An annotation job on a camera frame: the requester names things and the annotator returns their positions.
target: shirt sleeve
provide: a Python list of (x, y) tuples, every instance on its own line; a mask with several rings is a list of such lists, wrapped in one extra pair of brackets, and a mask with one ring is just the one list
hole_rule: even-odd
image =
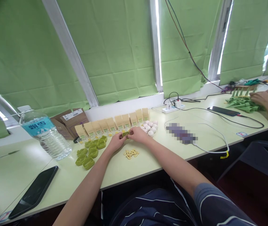
[(241, 209), (212, 184), (199, 184), (194, 192), (194, 200), (203, 225), (256, 226)]

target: water bottle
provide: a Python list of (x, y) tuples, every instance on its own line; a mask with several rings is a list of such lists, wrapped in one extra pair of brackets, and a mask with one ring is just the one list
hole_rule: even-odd
[(23, 112), (20, 125), (40, 142), (42, 148), (52, 158), (59, 161), (70, 154), (71, 146), (57, 131), (47, 115), (32, 110), (29, 105), (18, 107), (18, 110)]

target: black smartphone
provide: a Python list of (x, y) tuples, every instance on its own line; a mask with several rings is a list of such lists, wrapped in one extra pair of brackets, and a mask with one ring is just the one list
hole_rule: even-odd
[(51, 167), (37, 176), (23, 195), (22, 199), (8, 216), (9, 219), (14, 219), (21, 214), (26, 213), (40, 203), (48, 186), (55, 176), (55, 173), (58, 171), (58, 168), (58, 166)]
[(236, 115), (240, 114), (240, 112), (238, 112), (238, 111), (233, 111), (233, 110), (229, 110), (226, 108), (219, 108), (219, 107), (215, 107), (215, 106), (209, 107), (207, 109), (211, 110), (211, 111), (216, 111), (216, 112), (222, 113), (224, 115), (229, 115), (229, 116), (236, 116)]

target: bottle cap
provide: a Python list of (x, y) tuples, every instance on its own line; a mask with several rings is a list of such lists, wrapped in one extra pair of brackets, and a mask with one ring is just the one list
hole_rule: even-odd
[(31, 107), (29, 105), (17, 107), (20, 112), (30, 111)]

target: striped shirt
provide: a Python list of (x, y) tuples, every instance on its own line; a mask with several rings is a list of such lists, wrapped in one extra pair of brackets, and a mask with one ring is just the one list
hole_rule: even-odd
[[(110, 225), (193, 225), (197, 224), (188, 203), (160, 188), (133, 197), (115, 214)], [(211, 184), (198, 185), (194, 200), (204, 226), (256, 225), (227, 196)]]

